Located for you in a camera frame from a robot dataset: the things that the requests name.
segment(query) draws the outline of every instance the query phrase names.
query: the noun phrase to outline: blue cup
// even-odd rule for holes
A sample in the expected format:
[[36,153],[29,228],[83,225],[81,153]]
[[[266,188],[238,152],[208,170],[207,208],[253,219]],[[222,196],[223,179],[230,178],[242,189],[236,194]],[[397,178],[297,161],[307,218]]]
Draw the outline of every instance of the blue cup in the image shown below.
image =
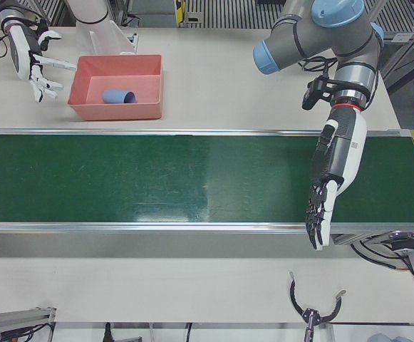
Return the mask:
[[104,103],[137,103],[132,91],[121,89],[107,89],[102,94]]

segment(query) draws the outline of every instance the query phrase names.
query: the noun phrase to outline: red ring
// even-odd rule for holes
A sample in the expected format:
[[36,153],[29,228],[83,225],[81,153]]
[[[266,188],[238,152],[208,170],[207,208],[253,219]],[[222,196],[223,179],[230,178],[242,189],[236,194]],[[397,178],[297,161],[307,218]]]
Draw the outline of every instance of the red ring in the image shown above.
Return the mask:
[[340,107],[342,105],[345,105],[346,107],[352,107],[352,108],[358,109],[360,112],[362,111],[362,109],[358,105],[353,105],[352,103],[337,103],[332,107],[332,109],[336,107]]

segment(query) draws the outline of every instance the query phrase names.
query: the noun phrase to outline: metal grating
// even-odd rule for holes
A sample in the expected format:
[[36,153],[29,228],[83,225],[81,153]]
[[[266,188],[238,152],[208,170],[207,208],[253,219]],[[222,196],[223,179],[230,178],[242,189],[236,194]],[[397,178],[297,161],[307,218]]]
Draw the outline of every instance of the metal grating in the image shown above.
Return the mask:
[[[43,9],[45,16],[50,21],[51,25],[56,26],[61,18],[61,14],[63,13],[63,9],[66,7],[62,0],[35,0],[37,1],[41,8]],[[20,5],[29,7],[34,11],[38,11],[32,7],[31,2],[28,0],[19,0]]]
[[199,29],[271,29],[283,5],[256,4],[255,0],[188,0],[188,18],[198,14],[199,23],[187,27]]
[[[367,0],[369,12],[379,0]],[[376,23],[384,30],[384,38],[392,39],[398,33],[414,32],[414,8],[409,0],[387,0]]]
[[[379,0],[366,0],[366,10]],[[283,5],[256,4],[255,0],[188,0],[188,18],[198,23],[187,27],[199,29],[270,29],[278,19]],[[385,39],[398,33],[414,32],[414,8],[409,0],[388,0],[376,23],[383,27]]]

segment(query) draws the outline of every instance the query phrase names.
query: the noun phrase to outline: green conveyor belt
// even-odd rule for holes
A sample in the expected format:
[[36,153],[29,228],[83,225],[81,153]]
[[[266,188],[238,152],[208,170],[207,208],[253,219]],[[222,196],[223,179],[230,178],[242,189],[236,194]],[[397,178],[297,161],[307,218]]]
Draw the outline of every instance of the green conveyor belt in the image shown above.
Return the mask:
[[[315,137],[0,135],[0,222],[304,222]],[[368,138],[334,222],[414,222],[411,138]]]

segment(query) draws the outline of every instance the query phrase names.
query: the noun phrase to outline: white robotic hand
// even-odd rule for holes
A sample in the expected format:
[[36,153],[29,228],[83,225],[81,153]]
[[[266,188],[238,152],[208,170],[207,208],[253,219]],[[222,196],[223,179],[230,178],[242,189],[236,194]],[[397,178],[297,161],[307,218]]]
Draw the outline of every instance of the white robotic hand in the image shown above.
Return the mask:
[[44,31],[38,37],[28,26],[15,24],[9,29],[9,39],[16,73],[21,80],[29,81],[34,100],[41,102],[44,95],[56,98],[58,94],[55,90],[62,90],[63,85],[43,77],[43,66],[77,70],[75,64],[42,56],[42,51],[48,48],[48,42],[61,39],[61,35],[55,31]]
[[313,156],[306,210],[306,231],[317,250],[328,246],[335,199],[356,178],[366,131],[359,107],[348,103],[332,107]]

